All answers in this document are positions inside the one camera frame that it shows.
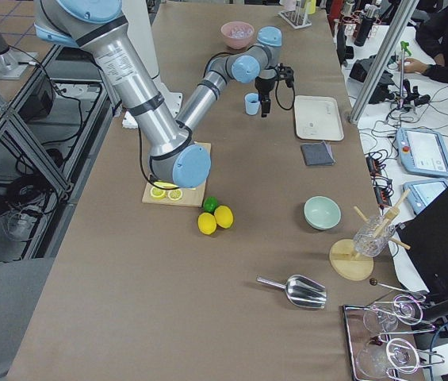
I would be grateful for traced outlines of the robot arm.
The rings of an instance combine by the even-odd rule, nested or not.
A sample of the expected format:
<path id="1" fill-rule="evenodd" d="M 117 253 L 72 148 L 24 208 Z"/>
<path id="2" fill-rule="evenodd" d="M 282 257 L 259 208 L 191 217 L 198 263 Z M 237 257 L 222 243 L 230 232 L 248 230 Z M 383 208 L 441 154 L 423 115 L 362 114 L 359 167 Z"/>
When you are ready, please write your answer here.
<path id="1" fill-rule="evenodd" d="M 120 1 L 37 1 L 34 25 L 40 39 L 92 55 L 148 139 L 149 168 L 161 181 L 195 188 L 207 179 L 211 158 L 193 143 L 193 131 L 230 81 L 254 82 L 262 115 L 270 112 L 269 94 L 278 79 L 282 47 L 276 27 L 261 28 L 256 43 L 244 53 L 210 60 L 205 76 L 173 116 L 128 38 Z"/>

